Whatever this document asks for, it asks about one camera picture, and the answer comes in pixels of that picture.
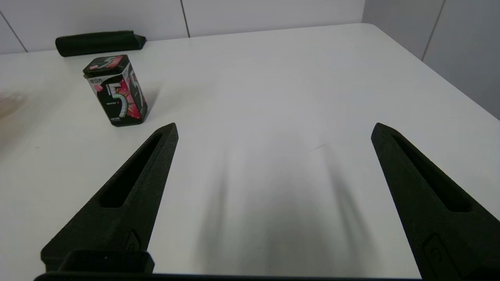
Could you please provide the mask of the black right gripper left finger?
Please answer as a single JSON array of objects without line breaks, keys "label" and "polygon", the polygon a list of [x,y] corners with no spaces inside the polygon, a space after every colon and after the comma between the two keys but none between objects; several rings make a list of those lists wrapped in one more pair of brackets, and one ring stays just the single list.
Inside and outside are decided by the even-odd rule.
[{"label": "black right gripper left finger", "polygon": [[178,139],[175,123],[154,131],[43,247],[46,271],[75,250],[147,250]]}]

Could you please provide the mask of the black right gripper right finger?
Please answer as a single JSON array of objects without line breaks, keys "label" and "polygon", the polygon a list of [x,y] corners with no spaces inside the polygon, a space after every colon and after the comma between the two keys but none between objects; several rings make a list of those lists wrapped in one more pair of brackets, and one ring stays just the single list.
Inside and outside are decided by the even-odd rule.
[{"label": "black right gripper right finger", "polygon": [[500,223],[397,130],[371,142],[424,280],[498,281]]}]

